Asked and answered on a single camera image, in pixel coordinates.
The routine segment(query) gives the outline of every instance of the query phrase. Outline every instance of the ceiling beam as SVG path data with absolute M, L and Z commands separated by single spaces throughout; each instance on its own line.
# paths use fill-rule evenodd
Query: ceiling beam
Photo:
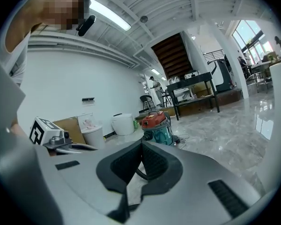
M 237 15 L 238 15 L 242 3 L 243 3 L 243 0 L 235 0 L 234 7 L 233 7 L 233 10 L 232 10 L 232 14 L 233 14 L 234 16 L 237 16 Z
M 199 19 L 199 3 L 198 0 L 191 0 L 192 5 L 192 20 L 196 21 Z
M 146 27 L 146 25 L 139 21 L 140 20 L 139 17 L 129 7 L 127 7 L 122 1 L 120 1 L 120 0 L 110 0 L 110 1 L 112 1 L 114 4 L 116 4 L 121 9 L 123 9 L 126 13 L 128 13 L 135 21 L 138 21 L 138 24 L 145 30 L 145 32 L 152 39 L 155 38 L 153 36 L 153 34 L 151 33 L 151 31 Z

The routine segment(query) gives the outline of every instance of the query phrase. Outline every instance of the black railing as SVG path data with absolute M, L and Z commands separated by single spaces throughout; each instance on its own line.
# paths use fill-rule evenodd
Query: black railing
M 224 59 L 225 53 L 224 53 L 223 49 L 221 49 L 221 50 L 206 53 L 203 56 L 204 56 L 205 60 L 208 62 L 208 61 L 212 61 L 215 59 Z

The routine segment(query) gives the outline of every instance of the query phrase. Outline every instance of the marble floor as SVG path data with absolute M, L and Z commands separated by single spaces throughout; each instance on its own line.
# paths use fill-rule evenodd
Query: marble floor
M 246 179 L 261 195 L 264 194 L 256 168 L 266 152 L 273 129 L 274 93 L 270 89 L 248 99 L 202 113 L 171 118 L 172 131 L 186 139 L 178 147 L 207 155 L 227 169 Z M 114 135 L 106 140 L 107 146 L 136 141 L 143 135 L 137 129 L 128 136 Z M 127 187 L 129 204 L 140 202 L 141 187 L 146 183 L 135 175 Z

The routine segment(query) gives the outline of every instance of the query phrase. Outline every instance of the black table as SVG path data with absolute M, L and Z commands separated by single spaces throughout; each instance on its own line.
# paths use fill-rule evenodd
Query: black table
M 205 99 L 209 99 L 210 107 L 213 108 L 211 99 L 214 98 L 215 99 L 215 105 L 216 105 L 216 108 L 217 108 L 217 112 L 218 113 L 220 112 L 220 108 L 219 108 L 219 104 L 217 102 L 217 96 L 216 96 L 217 92 L 214 90 L 214 84 L 212 83 L 211 79 L 212 79 L 211 73 L 208 72 L 208 73 L 203 73 L 203 74 L 200 74 L 198 76 L 191 77 L 191 78 L 188 78 L 188 79 L 185 79 L 185 80 L 181 80 L 179 82 L 176 82 L 176 83 L 173 83 L 173 84 L 170 84 L 170 85 L 167 86 L 168 93 L 169 93 L 169 95 L 172 99 L 172 102 L 173 102 L 173 106 L 174 106 L 174 110 L 175 110 L 177 120 L 179 120 L 179 115 L 180 115 L 179 107 L 180 106 L 184 106 L 184 105 L 189 104 L 189 103 L 199 102 L 199 101 L 202 101 L 202 100 L 205 100 Z M 213 94 L 209 94 L 209 89 L 207 87 L 208 81 L 210 81 Z M 174 90 L 184 88 L 184 87 L 188 87 L 190 85 L 194 85 L 194 84 L 200 83 L 200 82 L 205 83 L 205 86 L 206 86 L 206 89 L 207 89 L 207 92 L 208 92 L 207 96 L 200 97 L 200 98 L 193 99 L 193 100 L 189 100 L 187 102 L 178 103 L 178 100 L 177 100 L 177 98 L 175 97 L 175 94 L 174 94 Z

